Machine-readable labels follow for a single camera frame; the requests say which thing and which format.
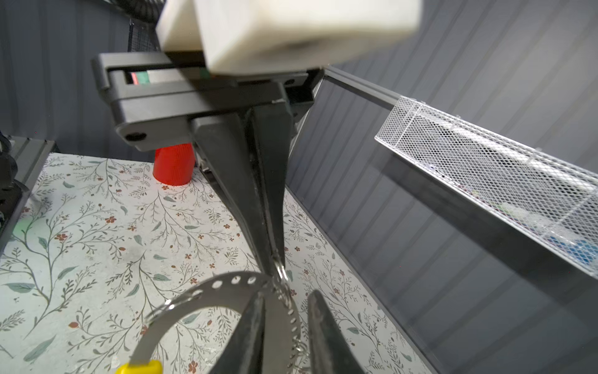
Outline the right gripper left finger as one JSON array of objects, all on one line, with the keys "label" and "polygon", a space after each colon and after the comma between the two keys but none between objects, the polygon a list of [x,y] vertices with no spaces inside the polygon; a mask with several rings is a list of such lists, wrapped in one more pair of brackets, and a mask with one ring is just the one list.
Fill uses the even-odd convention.
[{"label": "right gripper left finger", "polygon": [[227,346],[210,373],[261,373],[266,325],[266,300],[258,291],[251,297]]}]

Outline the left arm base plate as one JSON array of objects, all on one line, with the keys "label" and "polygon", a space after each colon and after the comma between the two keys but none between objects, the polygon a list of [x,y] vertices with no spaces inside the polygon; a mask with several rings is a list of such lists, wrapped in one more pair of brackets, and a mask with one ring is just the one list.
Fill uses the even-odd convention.
[{"label": "left arm base plate", "polygon": [[1,133],[1,253],[12,237],[49,154],[57,149],[53,140]]}]

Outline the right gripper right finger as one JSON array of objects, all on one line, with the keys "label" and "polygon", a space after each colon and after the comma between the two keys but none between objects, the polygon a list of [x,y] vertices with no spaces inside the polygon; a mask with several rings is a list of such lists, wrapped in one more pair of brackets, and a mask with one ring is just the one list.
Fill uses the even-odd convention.
[{"label": "right gripper right finger", "polygon": [[312,373],[364,374],[319,290],[308,296],[308,338]]}]

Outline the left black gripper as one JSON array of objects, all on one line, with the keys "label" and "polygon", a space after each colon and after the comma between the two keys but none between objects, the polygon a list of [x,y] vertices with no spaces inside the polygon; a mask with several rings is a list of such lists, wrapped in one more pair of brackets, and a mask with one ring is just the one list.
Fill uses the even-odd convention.
[{"label": "left black gripper", "polygon": [[[192,140],[261,271],[272,276],[273,262],[284,266],[283,198],[293,122],[313,105],[324,71],[218,76],[207,71],[200,52],[102,53],[91,65],[115,132],[139,151]],[[228,114],[252,108],[259,187],[244,125]]]}]

